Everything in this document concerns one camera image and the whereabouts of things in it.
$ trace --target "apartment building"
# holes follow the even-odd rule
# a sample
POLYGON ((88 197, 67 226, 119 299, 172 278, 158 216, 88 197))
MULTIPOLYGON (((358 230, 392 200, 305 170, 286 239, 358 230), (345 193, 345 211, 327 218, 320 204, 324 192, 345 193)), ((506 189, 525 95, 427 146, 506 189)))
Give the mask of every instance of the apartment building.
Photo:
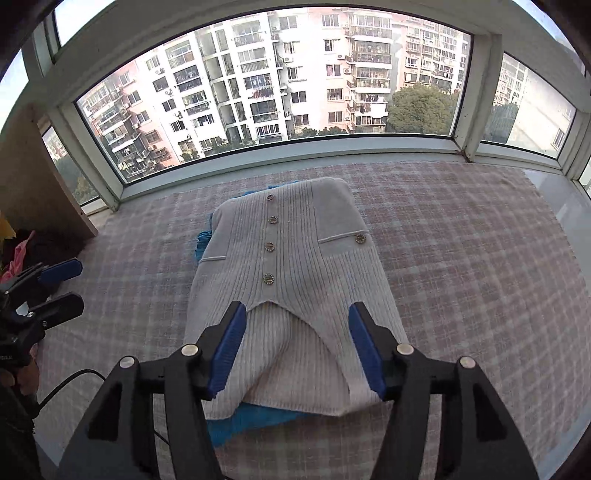
POLYGON ((128 180, 297 136, 384 132, 393 92, 461 89, 469 36, 408 15, 351 7, 263 12, 146 52, 82 99, 128 180))

